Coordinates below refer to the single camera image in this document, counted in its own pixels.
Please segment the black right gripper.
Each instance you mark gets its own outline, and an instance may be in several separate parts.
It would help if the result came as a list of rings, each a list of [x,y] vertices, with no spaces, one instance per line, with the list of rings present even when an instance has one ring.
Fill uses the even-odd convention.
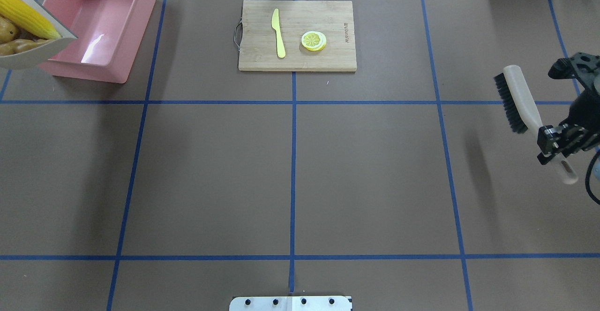
[[[537,159],[548,164],[557,155],[568,157],[599,145],[600,97],[598,55],[578,52],[571,57],[557,59],[548,71],[551,79],[576,79],[584,90],[572,102],[566,119],[559,126],[538,129]]]

